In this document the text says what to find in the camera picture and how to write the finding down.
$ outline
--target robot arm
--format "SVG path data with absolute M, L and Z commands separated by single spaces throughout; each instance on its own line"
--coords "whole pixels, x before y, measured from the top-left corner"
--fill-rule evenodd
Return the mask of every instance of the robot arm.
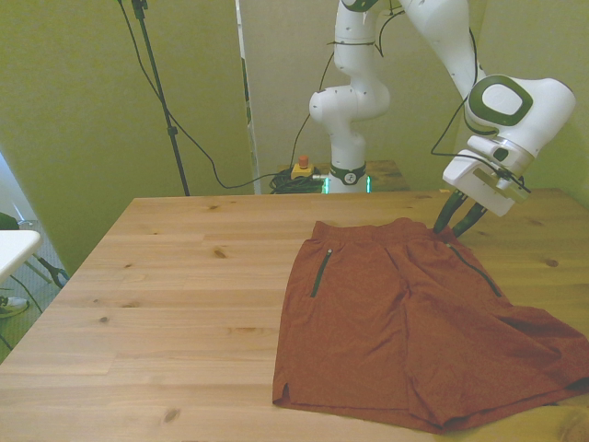
M 522 80 L 487 76 L 475 67 L 468 38 L 467 0 L 400 0 L 413 26 L 428 41 L 465 100 L 468 127 L 478 135 L 468 140 L 444 172 L 457 188 L 434 230 L 441 230 L 466 195 L 477 204 L 472 224 L 488 209 L 505 215 L 529 190 L 519 180 L 527 167 L 570 118 L 572 92 L 552 78 Z M 492 139 L 481 136 L 492 134 Z M 463 223 L 455 233 L 470 225 Z
M 487 76 L 476 64 L 469 36 L 467 0 L 399 0 L 413 26 L 445 65 L 465 100 L 468 127 L 477 133 L 444 172 L 456 187 L 434 231 L 441 231 L 470 196 L 477 203 L 455 227 L 460 233 L 487 210 L 504 215 L 529 190 L 519 180 L 527 167 L 567 122 L 575 105 L 572 92 L 548 78 L 522 80 Z M 352 79 L 348 87 L 317 93 L 310 103 L 313 118 L 323 123 L 332 144 L 332 190 L 361 192 L 364 139 L 350 123 L 387 110 L 389 94 L 375 75 L 372 44 L 375 19 L 392 8 L 392 0 L 341 0 L 336 24 L 336 65 Z M 491 139 L 481 135 L 494 135 Z

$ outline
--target wood grain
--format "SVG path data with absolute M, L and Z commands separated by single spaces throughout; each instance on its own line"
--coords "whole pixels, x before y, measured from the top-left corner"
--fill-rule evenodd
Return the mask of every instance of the wood grain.
M 283 293 L 314 223 L 430 227 L 447 196 L 134 200 L 0 366 L 0 440 L 586 442 L 589 395 L 445 436 L 271 405 Z M 589 335 L 588 227 L 564 193 L 535 191 L 461 240 L 512 302 Z

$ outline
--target stand pole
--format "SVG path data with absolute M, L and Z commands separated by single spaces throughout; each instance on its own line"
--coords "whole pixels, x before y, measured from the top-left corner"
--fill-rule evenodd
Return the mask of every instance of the stand pole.
M 166 99 L 164 98 L 164 89 L 162 89 L 162 84 L 159 81 L 159 74 L 157 73 L 156 59 L 154 58 L 154 53 L 151 49 L 151 43 L 149 42 L 149 36 L 147 35 L 147 28 L 145 27 L 144 9 L 147 9 L 147 1 L 146 0 L 131 0 L 131 1 L 133 3 L 133 10 L 135 11 L 135 17 L 139 20 L 139 24 L 141 25 L 141 31 L 144 34 L 145 47 L 147 48 L 147 53 L 149 54 L 149 61 L 151 62 L 151 68 L 154 71 L 154 78 L 156 80 L 157 93 L 159 95 L 159 100 L 162 103 L 162 108 L 164 109 L 164 115 L 166 116 L 167 134 L 169 135 L 169 139 L 172 142 L 172 147 L 174 149 L 174 156 L 176 157 L 176 163 L 178 164 L 178 171 L 180 174 L 180 179 L 182 180 L 182 187 L 184 188 L 184 194 L 186 196 L 191 196 L 191 193 L 188 189 L 188 182 L 186 182 L 186 176 L 184 175 L 184 168 L 182 167 L 182 160 L 180 159 L 180 152 L 178 149 L 178 143 L 176 142 L 176 135 L 178 134 L 178 128 L 176 128 L 175 126 L 172 125 L 172 122 L 169 118 L 169 110 L 167 109 Z

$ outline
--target zipper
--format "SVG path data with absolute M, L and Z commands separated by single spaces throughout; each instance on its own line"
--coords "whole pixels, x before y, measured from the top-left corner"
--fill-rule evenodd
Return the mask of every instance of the zipper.
M 487 274 L 485 274 L 481 269 L 479 269 L 478 267 L 475 267 L 474 265 L 470 264 L 467 260 L 465 260 L 462 257 L 462 255 L 460 254 L 460 252 L 458 250 L 456 250 L 454 247 L 452 247 L 450 244 L 448 244 L 446 242 L 445 245 L 448 246 L 448 248 L 454 252 L 454 254 L 458 257 L 458 259 L 460 261 L 462 261 L 464 264 L 466 264 L 472 270 L 474 270 L 475 272 L 480 274 L 485 279 L 485 281 L 487 281 L 487 284 L 489 284 L 489 286 L 491 287 L 491 290 L 495 293 L 495 296 L 501 297 L 501 292 L 499 291 L 497 286 L 493 283 L 493 281 L 490 279 L 490 277 L 487 276 Z
M 321 278 L 323 277 L 323 272 L 325 272 L 325 267 L 328 265 L 331 253 L 333 253 L 333 250 L 329 249 L 328 252 L 325 254 L 325 258 L 323 258 L 323 262 L 321 263 L 321 266 L 319 267 L 319 271 L 317 273 L 317 278 L 315 278 L 315 285 L 313 285 L 313 292 L 311 293 L 311 297 L 315 297 L 317 295 L 317 291 L 319 290 L 319 286 L 321 285 Z

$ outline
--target shorts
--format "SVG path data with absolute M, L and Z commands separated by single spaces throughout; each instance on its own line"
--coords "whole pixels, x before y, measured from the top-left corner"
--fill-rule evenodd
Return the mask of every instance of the shorts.
M 276 405 L 442 434 L 587 391 L 587 339 L 510 304 L 449 228 L 317 222 L 294 261 Z

